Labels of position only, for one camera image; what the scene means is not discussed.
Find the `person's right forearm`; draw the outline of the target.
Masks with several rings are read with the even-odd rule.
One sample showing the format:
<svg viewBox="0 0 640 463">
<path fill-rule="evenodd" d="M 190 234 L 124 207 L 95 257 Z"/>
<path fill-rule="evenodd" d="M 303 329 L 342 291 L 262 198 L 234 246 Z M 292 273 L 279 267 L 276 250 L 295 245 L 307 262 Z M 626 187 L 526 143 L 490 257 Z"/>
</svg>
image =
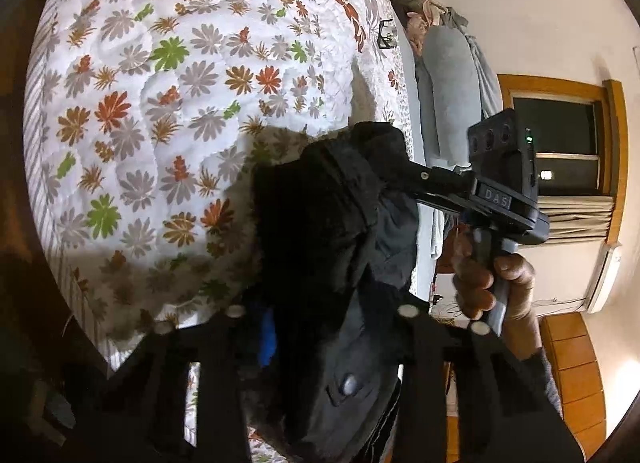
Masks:
<svg viewBox="0 0 640 463">
<path fill-rule="evenodd" d="M 502 339 L 511 353 L 522 361 L 537 385 L 544 391 L 552 407 L 562 417 L 560 394 L 542 345 L 539 322 L 533 310 L 529 310 L 525 315 L 506 317 L 502 327 Z"/>
</svg>

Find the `person's right hand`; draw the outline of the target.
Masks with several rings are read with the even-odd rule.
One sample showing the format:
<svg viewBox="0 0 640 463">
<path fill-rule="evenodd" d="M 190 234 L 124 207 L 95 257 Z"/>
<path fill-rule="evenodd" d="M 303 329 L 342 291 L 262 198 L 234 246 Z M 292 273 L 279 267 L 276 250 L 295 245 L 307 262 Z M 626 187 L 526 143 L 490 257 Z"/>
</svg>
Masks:
<svg viewBox="0 0 640 463">
<path fill-rule="evenodd" d="M 491 311 L 497 298 L 491 287 L 496 279 L 508 283 L 506 322 L 524 319 L 533 308 L 535 270 L 520 254 L 498 256 L 494 267 L 487 268 L 473 258 L 473 236 L 470 231 L 461 232 L 454 240 L 454 287 L 457 302 L 465 317 L 480 319 L 482 313 Z"/>
</svg>

